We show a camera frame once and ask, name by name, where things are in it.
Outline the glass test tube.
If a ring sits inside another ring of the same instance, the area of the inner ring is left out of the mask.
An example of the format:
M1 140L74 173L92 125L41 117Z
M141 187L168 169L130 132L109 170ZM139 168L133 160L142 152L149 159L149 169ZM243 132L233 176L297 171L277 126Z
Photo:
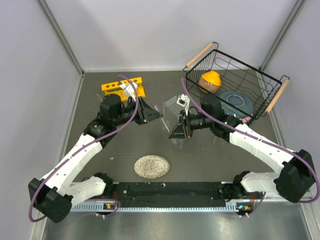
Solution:
M157 105L154 105L154 109L161 114L161 121L163 123L164 129L166 129L167 132L169 133L170 132L170 128L168 127L167 123L165 122L164 115L161 113L161 111L159 110Z

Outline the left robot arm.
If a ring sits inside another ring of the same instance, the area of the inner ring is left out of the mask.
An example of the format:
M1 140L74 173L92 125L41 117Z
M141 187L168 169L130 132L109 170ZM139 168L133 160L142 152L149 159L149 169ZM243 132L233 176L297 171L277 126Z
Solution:
M119 95L106 95L96 118L87 125L74 147L50 172L29 182L29 219L37 222L32 215L36 209L45 218L59 223L72 207L88 199L95 196L109 198L114 187L106 174L97 173L83 182L75 182L76 176L130 122L143 125L162 117L142 97L130 97L124 104Z

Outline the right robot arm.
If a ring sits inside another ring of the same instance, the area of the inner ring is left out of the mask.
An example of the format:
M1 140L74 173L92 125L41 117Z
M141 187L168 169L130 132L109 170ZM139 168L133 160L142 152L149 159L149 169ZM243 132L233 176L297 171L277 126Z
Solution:
M244 171L237 175L233 180L233 192L237 197L245 198L253 192L275 193L291 203L298 203L316 183L309 152L293 151L256 133L239 118L226 114L215 95L203 96L196 113L190 112L190 99L185 94L175 97L171 103L180 110L178 123L169 139L187 139L195 130L210 129L216 137L249 152L272 169L272 172Z

